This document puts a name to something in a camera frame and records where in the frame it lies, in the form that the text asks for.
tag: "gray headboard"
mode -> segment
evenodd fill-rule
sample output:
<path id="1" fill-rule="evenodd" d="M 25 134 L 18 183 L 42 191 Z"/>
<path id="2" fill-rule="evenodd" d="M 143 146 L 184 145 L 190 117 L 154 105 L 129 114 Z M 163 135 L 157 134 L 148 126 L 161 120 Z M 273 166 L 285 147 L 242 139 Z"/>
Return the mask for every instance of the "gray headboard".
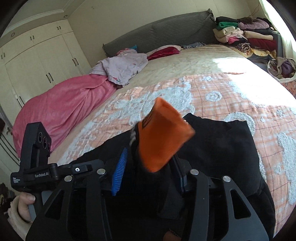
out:
<path id="1" fill-rule="evenodd" d="M 164 18 L 132 30 L 103 45 L 107 57 L 113 57 L 124 48 L 137 45 L 139 53 L 147 53 L 164 45 L 188 45 L 194 42 L 218 44 L 216 27 L 210 9 Z"/>

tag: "silver bolt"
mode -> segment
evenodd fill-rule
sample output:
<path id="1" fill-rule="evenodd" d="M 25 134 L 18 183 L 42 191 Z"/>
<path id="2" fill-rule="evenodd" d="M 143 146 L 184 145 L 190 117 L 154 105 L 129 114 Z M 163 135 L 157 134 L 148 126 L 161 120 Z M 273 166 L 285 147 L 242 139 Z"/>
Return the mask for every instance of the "silver bolt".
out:
<path id="1" fill-rule="evenodd" d="M 72 176 L 66 176 L 64 178 L 64 180 L 65 180 L 65 182 L 70 182 L 70 181 L 72 181 Z"/>
<path id="2" fill-rule="evenodd" d="M 228 183 L 231 181 L 231 178 L 229 176 L 224 176 L 223 180 Z"/>
<path id="3" fill-rule="evenodd" d="M 198 174 L 199 174 L 199 171 L 196 170 L 196 169 L 191 169 L 191 170 L 190 170 L 190 173 L 191 173 L 192 175 L 198 175 Z"/>
<path id="4" fill-rule="evenodd" d="M 97 170 L 96 172 L 99 175 L 103 175 L 106 172 L 106 170 L 104 168 L 101 168 L 101 169 Z"/>

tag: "bed sheet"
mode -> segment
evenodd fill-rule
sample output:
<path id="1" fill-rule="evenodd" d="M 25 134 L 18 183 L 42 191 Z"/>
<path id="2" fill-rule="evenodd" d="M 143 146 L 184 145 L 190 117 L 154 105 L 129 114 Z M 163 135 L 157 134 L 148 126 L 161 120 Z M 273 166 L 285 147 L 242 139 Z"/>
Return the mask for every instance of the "bed sheet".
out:
<path id="1" fill-rule="evenodd" d="M 276 234 L 296 203 L 296 100 L 268 73 L 225 46 L 182 50 L 149 61 L 128 86 L 72 130 L 49 162 L 69 163 L 131 129 L 157 96 L 182 115 L 247 121 L 275 203 Z"/>

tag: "green towel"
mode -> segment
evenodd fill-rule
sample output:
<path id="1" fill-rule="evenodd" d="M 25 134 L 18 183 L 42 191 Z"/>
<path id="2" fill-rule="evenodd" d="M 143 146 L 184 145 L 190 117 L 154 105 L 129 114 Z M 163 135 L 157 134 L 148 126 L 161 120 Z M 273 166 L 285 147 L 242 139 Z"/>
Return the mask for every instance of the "green towel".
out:
<path id="1" fill-rule="evenodd" d="M 233 23 L 233 22 L 220 22 L 217 25 L 216 28 L 218 30 L 222 30 L 222 29 L 227 28 L 227 27 L 230 27 L 230 26 L 234 26 L 234 27 L 238 28 L 239 24 L 238 23 Z"/>

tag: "orange fabric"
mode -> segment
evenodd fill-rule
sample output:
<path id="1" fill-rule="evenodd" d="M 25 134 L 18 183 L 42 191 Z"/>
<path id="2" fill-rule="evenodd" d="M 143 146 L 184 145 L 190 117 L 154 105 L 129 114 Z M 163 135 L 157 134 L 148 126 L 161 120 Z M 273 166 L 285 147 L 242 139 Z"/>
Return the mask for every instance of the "orange fabric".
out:
<path id="1" fill-rule="evenodd" d="M 159 171 L 181 146 L 194 135 L 194 129 L 164 99 L 158 97 L 151 112 L 139 122 L 139 154 L 150 172 Z"/>

